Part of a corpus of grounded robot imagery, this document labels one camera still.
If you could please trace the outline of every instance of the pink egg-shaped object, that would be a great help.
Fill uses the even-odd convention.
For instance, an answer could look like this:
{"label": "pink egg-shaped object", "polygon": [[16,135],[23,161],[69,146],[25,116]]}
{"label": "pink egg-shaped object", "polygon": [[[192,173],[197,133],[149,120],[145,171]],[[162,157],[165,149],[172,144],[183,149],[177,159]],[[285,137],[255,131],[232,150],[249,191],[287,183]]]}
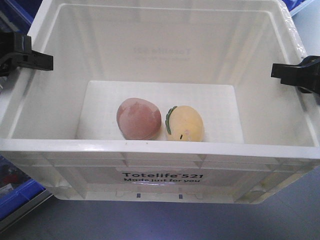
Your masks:
{"label": "pink egg-shaped object", "polygon": [[121,103],[116,122],[127,140],[150,140],[161,128],[161,113],[153,103],[133,97]]}

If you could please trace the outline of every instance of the blue container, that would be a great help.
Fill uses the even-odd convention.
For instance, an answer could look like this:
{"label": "blue container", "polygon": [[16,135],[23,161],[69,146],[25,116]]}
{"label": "blue container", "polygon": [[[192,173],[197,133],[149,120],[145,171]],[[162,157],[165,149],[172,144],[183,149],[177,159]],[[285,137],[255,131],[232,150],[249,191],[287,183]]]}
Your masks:
{"label": "blue container", "polygon": [[0,221],[44,190],[42,185],[30,179],[0,198]]}
{"label": "blue container", "polygon": [[0,0],[0,9],[22,33],[27,33],[42,0]]}
{"label": "blue container", "polygon": [[283,1],[285,3],[286,7],[289,9],[289,11],[291,11],[296,6],[301,4],[304,0],[283,0]]}

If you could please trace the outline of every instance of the yellow toy fruit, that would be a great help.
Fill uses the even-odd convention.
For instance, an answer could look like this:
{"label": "yellow toy fruit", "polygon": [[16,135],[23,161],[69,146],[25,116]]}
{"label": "yellow toy fruit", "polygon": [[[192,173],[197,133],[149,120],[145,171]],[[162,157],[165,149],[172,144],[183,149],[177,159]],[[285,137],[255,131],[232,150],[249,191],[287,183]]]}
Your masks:
{"label": "yellow toy fruit", "polygon": [[205,128],[199,113],[190,106],[174,106],[165,120],[166,136],[169,141],[201,142]]}

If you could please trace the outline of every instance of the white plastic storage box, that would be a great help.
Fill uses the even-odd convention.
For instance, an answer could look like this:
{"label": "white plastic storage box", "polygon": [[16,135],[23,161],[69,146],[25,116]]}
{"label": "white plastic storage box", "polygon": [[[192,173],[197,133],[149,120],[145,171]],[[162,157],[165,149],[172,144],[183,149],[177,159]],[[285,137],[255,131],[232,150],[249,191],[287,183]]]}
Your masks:
{"label": "white plastic storage box", "polygon": [[[29,34],[54,70],[19,68],[0,95],[0,152],[65,200],[260,203],[320,162],[319,98],[271,78],[304,47],[278,0],[44,0]],[[157,140],[116,113],[143,98]],[[166,141],[175,105],[203,142]]]}

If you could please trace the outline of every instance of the gray floor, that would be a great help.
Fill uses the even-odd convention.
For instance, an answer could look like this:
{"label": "gray floor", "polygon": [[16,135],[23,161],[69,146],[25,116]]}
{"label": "gray floor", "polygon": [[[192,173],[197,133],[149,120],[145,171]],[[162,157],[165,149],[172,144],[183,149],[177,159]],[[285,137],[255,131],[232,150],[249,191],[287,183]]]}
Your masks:
{"label": "gray floor", "polygon": [[[320,55],[320,0],[294,16]],[[320,240],[320,167],[258,205],[62,201],[52,197],[1,240]]]}

